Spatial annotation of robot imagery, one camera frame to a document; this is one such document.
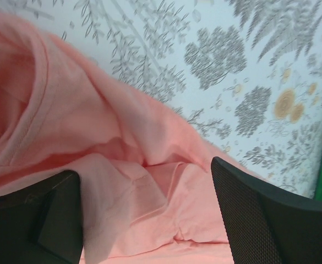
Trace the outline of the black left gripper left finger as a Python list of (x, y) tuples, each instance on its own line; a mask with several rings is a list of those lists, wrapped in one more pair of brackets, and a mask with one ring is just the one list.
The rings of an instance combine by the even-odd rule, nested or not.
[(76, 172), (0, 196), (0, 263), (79, 263), (82, 249)]

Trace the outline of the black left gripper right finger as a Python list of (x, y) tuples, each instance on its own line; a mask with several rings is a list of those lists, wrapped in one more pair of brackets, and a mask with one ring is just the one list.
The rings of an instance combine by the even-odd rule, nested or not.
[(235, 263), (322, 263), (322, 201), (251, 176), (219, 157), (211, 173)]

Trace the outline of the salmon pink t-shirt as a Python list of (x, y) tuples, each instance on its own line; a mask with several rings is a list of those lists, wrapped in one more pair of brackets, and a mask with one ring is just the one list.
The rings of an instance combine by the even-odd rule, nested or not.
[(0, 196), (77, 172), (82, 263), (232, 263), (214, 157), (235, 164), (161, 102), (0, 13)]

